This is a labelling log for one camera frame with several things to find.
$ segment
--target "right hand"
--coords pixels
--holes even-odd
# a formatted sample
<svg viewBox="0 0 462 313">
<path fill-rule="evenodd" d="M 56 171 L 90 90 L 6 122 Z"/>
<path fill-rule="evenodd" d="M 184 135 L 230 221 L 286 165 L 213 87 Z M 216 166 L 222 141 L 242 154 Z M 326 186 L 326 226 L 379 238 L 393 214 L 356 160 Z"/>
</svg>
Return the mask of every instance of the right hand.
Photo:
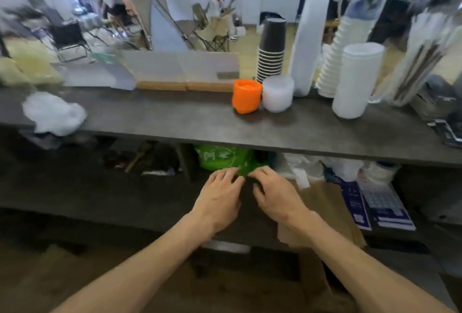
<svg viewBox="0 0 462 313">
<path fill-rule="evenodd" d="M 308 209 L 295 187 L 268 166 L 258 167 L 248 174 L 263 187 L 254 184 L 254 196 L 260 208 L 274 221 L 287 224 Z"/>
</svg>

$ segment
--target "black cup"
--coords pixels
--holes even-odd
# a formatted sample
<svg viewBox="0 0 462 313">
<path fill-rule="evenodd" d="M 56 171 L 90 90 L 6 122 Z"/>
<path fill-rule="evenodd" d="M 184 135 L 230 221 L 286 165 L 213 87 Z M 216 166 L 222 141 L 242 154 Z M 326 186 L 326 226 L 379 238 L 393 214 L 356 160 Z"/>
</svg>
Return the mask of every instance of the black cup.
<svg viewBox="0 0 462 313">
<path fill-rule="evenodd" d="M 260 49 L 265 52 L 282 52 L 286 48 L 286 19 L 268 18 L 265 20 Z"/>
</svg>

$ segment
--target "lower shelf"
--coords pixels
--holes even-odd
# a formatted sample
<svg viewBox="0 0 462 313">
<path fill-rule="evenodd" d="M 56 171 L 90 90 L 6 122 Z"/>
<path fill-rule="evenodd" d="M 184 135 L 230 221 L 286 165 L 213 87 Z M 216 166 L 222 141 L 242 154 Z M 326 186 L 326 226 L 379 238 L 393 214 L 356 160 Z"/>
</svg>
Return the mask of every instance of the lower shelf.
<svg viewBox="0 0 462 313">
<path fill-rule="evenodd" d="M 193 183 L 182 174 L 125 174 L 103 169 L 90 150 L 66 148 L 0 176 L 0 207 L 166 232 L 191 210 L 209 174 L 199 170 Z M 258 208 L 250 183 L 241 201 L 237 220 L 216 239 L 287 250 L 276 238 L 276 223 Z"/>
</svg>

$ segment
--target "gray countertop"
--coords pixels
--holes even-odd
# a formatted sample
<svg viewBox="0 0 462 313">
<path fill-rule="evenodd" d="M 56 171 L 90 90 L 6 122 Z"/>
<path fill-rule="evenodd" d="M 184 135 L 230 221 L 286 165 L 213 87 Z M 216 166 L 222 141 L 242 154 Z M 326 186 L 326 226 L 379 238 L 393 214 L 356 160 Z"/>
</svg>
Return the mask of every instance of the gray countertop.
<svg viewBox="0 0 462 313">
<path fill-rule="evenodd" d="M 54 88 L 50 92 L 81 104 L 88 118 L 81 130 L 180 142 L 418 165 L 462 166 L 462 150 L 445 146 L 410 110 L 369 105 L 355 120 L 340 119 L 331 101 L 295 99 L 280 114 L 263 109 L 239 115 L 231 94 L 213 92 L 122 91 L 111 88 Z M 0 89 L 0 124 L 31 126 L 21 102 L 27 92 Z"/>
</svg>

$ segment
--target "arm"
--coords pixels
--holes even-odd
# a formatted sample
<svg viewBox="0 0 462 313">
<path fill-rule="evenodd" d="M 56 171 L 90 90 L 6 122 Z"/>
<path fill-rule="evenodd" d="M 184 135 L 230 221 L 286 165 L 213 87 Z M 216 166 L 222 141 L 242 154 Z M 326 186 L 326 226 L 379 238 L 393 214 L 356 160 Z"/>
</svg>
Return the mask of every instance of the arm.
<svg viewBox="0 0 462 313">
<path fill-rule="evenodd" d="M 140 312 L 173 271 L 237 217 L 245 182 L 238 169 L 214 172 L 194 204 L 167 233 L 68 298 L 53 313 Z"/>
<path fill-rule="evenodd" d="M 306 208 L 292 184 L 269 167 L 256 169 L 249 176 L 263 187 L 254 185 L 254 196 L 263 211 L 304 235 L 364 312 L 453 312 L 330 228 Z"/>
</svg>

